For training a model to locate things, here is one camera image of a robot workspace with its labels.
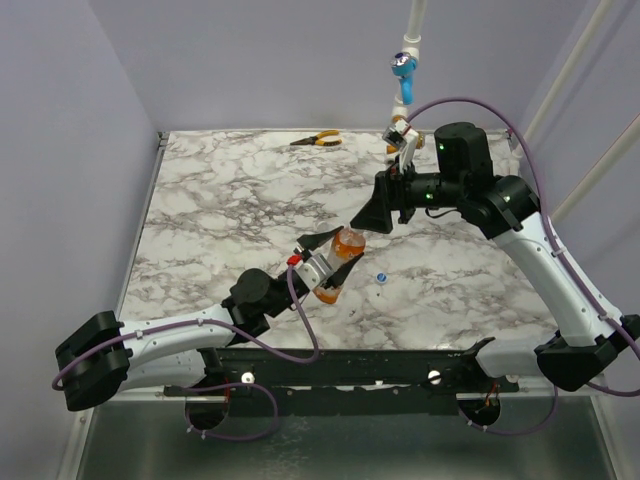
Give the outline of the orange label tea bottle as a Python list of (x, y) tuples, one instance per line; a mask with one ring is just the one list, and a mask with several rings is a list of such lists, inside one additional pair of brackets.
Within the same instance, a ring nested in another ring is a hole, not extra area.
[[(352, 258), (364, 252), (366, 238), (362, 231), (344, 227), (332, 240), (328, 262), (332, 269), (337, 271)], [(315, 296), (326, 304), (334, 304), (344, 284), (339, 286), (319, 286), (314, 290)]]

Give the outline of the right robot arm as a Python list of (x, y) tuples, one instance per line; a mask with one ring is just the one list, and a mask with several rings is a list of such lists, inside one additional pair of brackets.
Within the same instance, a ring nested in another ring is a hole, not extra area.
[(397, 150), (393, 164), (376, 174), (370, 200), (351, 220), (357, 230), (392, 231), (394, 212), (406, 224), (415, 211), (452, 208), (479, 228), (522, 271), (557, 324), (548, 341), (486, 340), (460, 367), (460, 379), (480, 392), (506, 375), (543, 376), (575, 392), (592, 384), (639, 337), (639, 318), (625, 315), (588, 279), (565, 249), (538, 195), (519, 176), (493, 171), (484, 130), (470, 122), (435, 132), (439, 169), (419, 173), (413, 164), (419, 133), (398, 117), (383, 139)]

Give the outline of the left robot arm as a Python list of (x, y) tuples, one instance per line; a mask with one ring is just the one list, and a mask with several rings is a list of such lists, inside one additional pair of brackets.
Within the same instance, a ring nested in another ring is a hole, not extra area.
[(316, 339), (309, 356), (296, 357), (259, 337), (270, 320), (287, 310), (297, 312), (309, 328), (303, 299), (314, 294), (333, 303), (365, 245), (363, 233), (349, 227), (303, 235), (283, 273), (273, 277), (259, 268), (246, 270), (227, 298), (197, 312), (155, 321), (121, 321), (111, 310), (99, 312), (56, 348), (59, 371), (52, 388), (64, 394), (72, 412), (99, 406), (122, 391), (152, 386), (209, 395), (222, 380), (213, 351), (240, 343), (252, 343), (283, 360), (312, 363), (319, 356)]

